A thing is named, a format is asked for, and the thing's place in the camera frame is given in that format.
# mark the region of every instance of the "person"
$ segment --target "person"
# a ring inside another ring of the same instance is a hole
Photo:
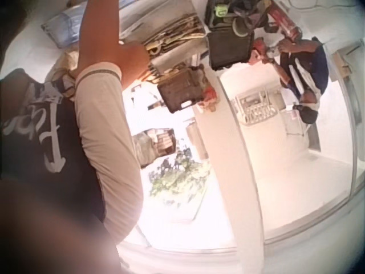
[[[275,59],[265,59],[271,63],[280,76],[281,85],[290,89],[299,104],[294,109],[304,123],[313,124],[318,117],[321,96],[326,91],[329,79],[329,68],[326,53],[320,41],[300,40],[293,43],[283,39],[278,44],[280,65]]]
[[[12,18],[2,17],[2,33]],[[38,83],[20,68],[0,82],[2,178],[26,182],[86,226],[96,216],[115,244],[123,241],[143,190],[121,93],[148,64],[143,45],[119,43],[118,0],[89,0],[74,71]],[[73,100],[64,96],[71,89]]]

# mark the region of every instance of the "hand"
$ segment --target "hand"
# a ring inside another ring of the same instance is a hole
[[[293,51],[294,44],[289,39],[283,39],[278,44],[280,53],[290,53]]]

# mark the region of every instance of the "glass window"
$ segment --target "glass window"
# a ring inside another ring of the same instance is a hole
[[[364,182],[365,174],[365,87],[364,87],[364,40],[340,49],[334,54],[334,59],[341,58],[348,65],[351,73],[344,75],[344,87],[346,89],[349,105],[354,118],[354,133],[356,137],[356,181],[354,182],[353,191],[356,191]]]
[[[140,232],[158,249],[235,247],[219,185],[192,109],[173,115],[165,107],[148,111],[148,106],[159,99],[156,87],[148,83],[124,94],[132,135],[147,132],[156,141],[161,132],[172,131],[176,143],[171,154],[158,157],[141,170],[144,205]],[[132,234],[127,242],[143,243],[136,231]]]

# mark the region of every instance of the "sleeve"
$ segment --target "sleeve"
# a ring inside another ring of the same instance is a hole
[[[102,186],[104,225],[117,244],[136,225],[143,203],[140,165],[125,117],[120,79],[116,65],[92,65],[78,76],[75,95],[83,149]]]

